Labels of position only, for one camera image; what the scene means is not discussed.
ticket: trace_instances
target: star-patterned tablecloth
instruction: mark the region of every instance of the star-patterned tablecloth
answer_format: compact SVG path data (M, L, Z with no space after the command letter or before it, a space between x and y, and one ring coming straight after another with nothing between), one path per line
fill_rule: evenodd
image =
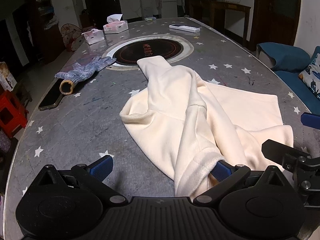
M173 23L199 27L201 32L169 29ZM83 43L62 71L72 69L75 62L85 65L127 39L152 34L181 36L193 44L194 51L172 65L188 66L214 84L277 95L283 122L293 129L294 147L319 157L320 132L300 122L300 115L307 112L304 104L272 71L229 38L188 18L141 21L128 26L127 31L105 35L104 41L92 45ZM140 70L104 69L79 83L74 94L65 96L57 108L45 111L36 108L19 142L8 179L5 239L22 237L15 209L35 176L49 163L60 170L70 169L109 154L114 157L114 169L104 183L116 191L127 197L174 196L173 181L148 160L119 117L130 96L147 84Z

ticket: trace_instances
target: white remote control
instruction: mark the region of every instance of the white remote control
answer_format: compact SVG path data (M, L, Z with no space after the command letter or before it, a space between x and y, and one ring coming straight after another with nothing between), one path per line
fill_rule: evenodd
M176 25L176 24L169 25L169 28L176 29L176 30L182 30L182 31L186 31L186 32L192 32L192 33L198 33L200 31L200 28L184 26L184 25Z

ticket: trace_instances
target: blue gray glove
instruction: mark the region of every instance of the blue gray glove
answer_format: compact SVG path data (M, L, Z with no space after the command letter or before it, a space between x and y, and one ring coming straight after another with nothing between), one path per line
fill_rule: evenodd
M60 85L60 92L64 95L71 95L75 86L88 78L90 78L94 72L100 71L105 67L113 64L116 58L99 56L94 57L93 60L85 65L81 66L78 62L72 65L73 70L69 72L59 72L55 75L56 78L63 79Z

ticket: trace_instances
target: cream fleece garment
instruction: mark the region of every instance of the cream fleece garment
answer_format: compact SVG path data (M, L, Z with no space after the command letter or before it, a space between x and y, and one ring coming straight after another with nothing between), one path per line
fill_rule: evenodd
M277 165L261 152L267 139L293 146L277 96L205 82L161 56L138 65L148 87L128 100L120 116L145 155L174 180L176 196L194 198L212 187L209 173L219 160L252 170Z

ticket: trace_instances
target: white tissue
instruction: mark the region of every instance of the white tissue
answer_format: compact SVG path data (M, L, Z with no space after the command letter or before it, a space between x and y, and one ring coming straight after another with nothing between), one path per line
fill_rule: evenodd
M123 14L113 14L113 15L110 15L108 16L107 18L107 22L108 23L113 23L113 22L119 22L121 17L122 17Z

